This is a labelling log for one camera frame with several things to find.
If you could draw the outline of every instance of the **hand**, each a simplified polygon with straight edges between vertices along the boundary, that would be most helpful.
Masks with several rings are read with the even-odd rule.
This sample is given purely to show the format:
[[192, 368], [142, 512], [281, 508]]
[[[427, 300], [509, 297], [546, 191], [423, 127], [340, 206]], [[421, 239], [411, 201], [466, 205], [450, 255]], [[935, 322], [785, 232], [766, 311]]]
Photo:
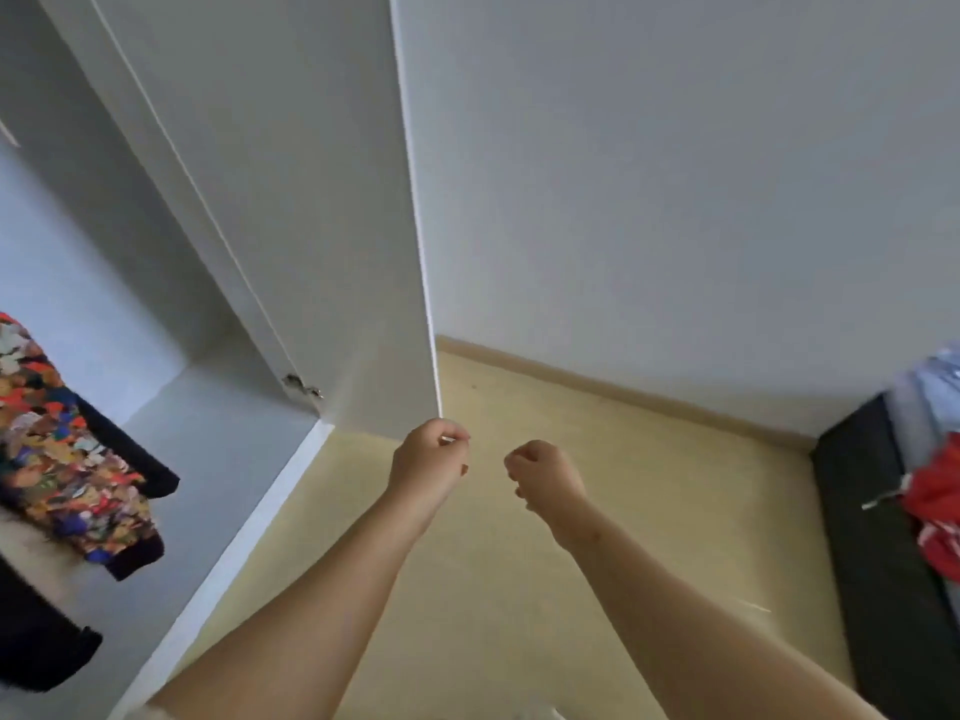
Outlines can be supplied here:
[[558, 520], [587, 499], [587, 489], [577, 465], [555, 444], [534, 439], [503, 459], [510, 480], [518, 484], [516, 496], [527, 510], [540, 516], [558, 538]]
[[393, 452], [384, 497], [401, 503], [423, 527], [469, 470], [470, 433], [450, 419], [430, 419]]

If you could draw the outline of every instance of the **forearm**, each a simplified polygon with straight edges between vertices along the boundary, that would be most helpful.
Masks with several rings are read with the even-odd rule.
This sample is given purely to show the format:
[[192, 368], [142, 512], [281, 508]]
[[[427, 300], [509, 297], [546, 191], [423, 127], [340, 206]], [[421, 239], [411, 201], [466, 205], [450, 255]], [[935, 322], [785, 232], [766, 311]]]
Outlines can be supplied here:
[[152, 703], [178, 720], [332, 717], [425, 527], [402, 500], [378, 500], [306, 573]]
[[558, 516], [571, 553], [671, 720], [880, 720], [793, 650], [670, 574], [586, 500]]

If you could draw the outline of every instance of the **floor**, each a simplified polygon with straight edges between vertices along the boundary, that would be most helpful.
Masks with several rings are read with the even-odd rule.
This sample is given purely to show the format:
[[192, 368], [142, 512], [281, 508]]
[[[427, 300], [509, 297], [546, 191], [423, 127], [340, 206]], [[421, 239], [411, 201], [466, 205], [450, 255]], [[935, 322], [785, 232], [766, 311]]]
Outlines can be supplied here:
[[[663, 718], [575, 564], [513, 496], [503, 455], [564, 446], [597, 503], [731, 611], [850, 681], [810, 462], [564, 386], [439, 355], [468, 478], [400, 575], [342, 720]], [[195, 658], [299, 576], [378, 495], [395, 444], [334, 432], [207, 622]]]

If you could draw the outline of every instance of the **wardrobe door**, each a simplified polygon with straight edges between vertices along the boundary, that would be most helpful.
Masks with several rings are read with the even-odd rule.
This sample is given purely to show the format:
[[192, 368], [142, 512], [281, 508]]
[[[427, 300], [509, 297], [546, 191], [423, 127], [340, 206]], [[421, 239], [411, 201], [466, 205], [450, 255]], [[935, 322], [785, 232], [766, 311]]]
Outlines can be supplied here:
[[90, 5], [324, 418], [437, 416], [390, 1]]

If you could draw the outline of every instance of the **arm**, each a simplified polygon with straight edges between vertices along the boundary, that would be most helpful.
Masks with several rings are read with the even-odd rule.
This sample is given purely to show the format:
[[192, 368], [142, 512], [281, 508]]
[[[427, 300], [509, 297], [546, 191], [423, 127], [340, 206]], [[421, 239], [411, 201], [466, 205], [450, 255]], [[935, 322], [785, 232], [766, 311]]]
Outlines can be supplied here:
[[809, 659], [667, 571], [591, 504], [560, 449], [535, 440], [504, 462], [517, 496], [577, 562], [671, 720], [882, 720]]
[[306, 573], [150, 704], [177, 720], [332, 717], [403, 561], [467, 472], [469, 438], [445, 419], [411, 432], [394, 453], [387, 489], [373, 506]]

